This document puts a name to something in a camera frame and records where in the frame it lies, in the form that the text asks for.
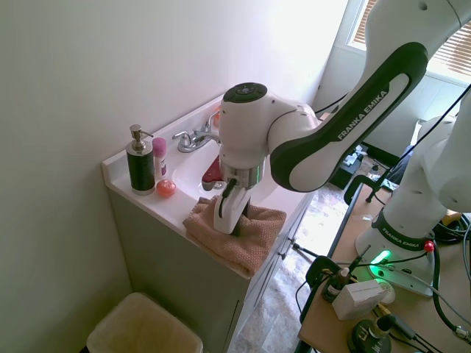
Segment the wooden table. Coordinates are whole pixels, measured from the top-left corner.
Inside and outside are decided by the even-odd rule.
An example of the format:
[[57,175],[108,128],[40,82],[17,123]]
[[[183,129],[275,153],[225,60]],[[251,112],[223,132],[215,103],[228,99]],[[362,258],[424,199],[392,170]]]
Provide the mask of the wooden table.
[[[356,202],[353,199],[330,250],[329,255],[335,261],[351,261],[357,256],[354,247],[355,239],[370,227],[371,221],[368,218],[379,213],[382,205],[376,199],[373,199],[372,203],[365,202],[370,191],[371,189],[366,185],[357,191],[356,196],[358,198]],[[380,190],[377,195],[384,202],[387,202],[391,197],[391,194],[385,190]],[[440,247],[442,263],[440,293],[460,313],[471,320],[470,284],[464,269],[461,252],[461,243]],[[371,279],[366,268],[358,268],[354,271],[354,274],[361,281]],[[456,338],[443,323],[435,311],[432,299],[421,297],[399,287],[394,287],[394,289],[396,291],[396,300],[388,308],[415,332],[444,353],[471,351],[471,347]],[[308,349],[313,347],[321,353],[348,353],[347,338],[359,320],[338,320],[332,305],[320,296],[321,292],[322,287],[317,291],[309,307],[308,314],[302,323],[298,335],[301,343],[297,352],[308,352]],[[466,326],[443,302],[442,309],[455,325]],[[417,350],[392,340],[392,351],[393,353],[411,353]]]

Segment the sink cabinet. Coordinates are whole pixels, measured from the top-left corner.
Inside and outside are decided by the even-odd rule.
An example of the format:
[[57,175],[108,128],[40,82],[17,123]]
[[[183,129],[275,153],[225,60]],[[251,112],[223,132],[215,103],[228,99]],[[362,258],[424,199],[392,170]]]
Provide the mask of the sink cabinet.
[[269,256],[246,278],[113,190],[110,194],[132,289],[151,296],[201,337],[205,351],[226,352],[291,248],[312,200],[303,196]]

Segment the bathroom sink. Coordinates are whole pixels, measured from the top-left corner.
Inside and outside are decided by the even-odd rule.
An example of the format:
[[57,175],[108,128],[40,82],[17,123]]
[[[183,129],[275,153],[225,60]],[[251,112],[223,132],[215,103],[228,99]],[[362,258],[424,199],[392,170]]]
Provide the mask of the bathroom sink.
[[[222,96],[197,108],[175,122],[165,126],[153,135],[167,141],[167,179],[172,179],[177,185],[177,191],[172,197],[164,198],[158,193],[148,196],[138,196],[132,192],[126,151],[108,158],[102,163],[106,186],[135,206],[141,208],[152,217],[180,235],[185,236],[186,229],[183,221],[188,217],[200,197],[211,199],[218,196],[222,190],[205,191],[202,187],[202,176],[219,153],[216,142],[210,141],[200,149],[191,153],[178,151],[178,140],[172,136],[178,132],[198,129],[220,105]],[[294,193],[278,186],[270,174],[269,161],[265,163],[263,179],[252,190],[251,203],[260,207],[281,210],[289,217],[300,204],[302,193]]]
[[[211,199],[213,196],[221,194],[222,190],[205,191],[202,186],[201,178],[203,174],[210,167],[211,163],[216,159],[219,153],[219,146],[215,141],[210,141],[201,149],[197,149],[191,153],[172,151],[171,154],[178,153],[183,155],[179,156],[180,164],[176,166],[171,176],[177,187],[189,195],[195,201],[200,197]],[[253,204],[260,204],[266,197],[268,197],[277,185],[272,179],[270,174],[269,163],[265,163],[265,174],[263,179],[252,189],[251,202]]]

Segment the tile floor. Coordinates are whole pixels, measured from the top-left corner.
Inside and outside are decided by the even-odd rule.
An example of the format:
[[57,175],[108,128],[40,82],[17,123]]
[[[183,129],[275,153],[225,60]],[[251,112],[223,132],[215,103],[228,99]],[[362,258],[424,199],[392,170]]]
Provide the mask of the tile floor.
[[[357,174],[367,174],[372,166],[373,161],[365,157]],[[346,211],[343,191],[326,184],[314,194],[297,231],[298,244],[317,254],[327,254]],[[301,327],[294,294],[305,281],[305,273],[312,260],[312,257],[301,252],[291,250],[288,253],[230,353],[294,352]],[[308,294],[307,286],[301,289],[301,307]]]

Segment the white wall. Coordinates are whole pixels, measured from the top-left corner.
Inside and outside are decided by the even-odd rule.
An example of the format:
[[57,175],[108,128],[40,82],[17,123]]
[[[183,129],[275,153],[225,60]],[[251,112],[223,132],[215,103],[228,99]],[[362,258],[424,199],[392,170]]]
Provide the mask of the white wall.
[[[347,46],[361,1],[349,0],[336,43],[327,62],[314,109],[319,110],[352,90],[360,79],[365,52]],[[372,132],[365,142],[396,156],[410,144],[418,119],[428,120],[443,114],[463,92],[466,84],[428,72],[411,95]],[[458,107],[452,110],[455,114]]]
[[325,2],[1,2],[0,352],[78,352],[130,292],[99,167],[129,126],[243,81],[311,101],[346,4]]

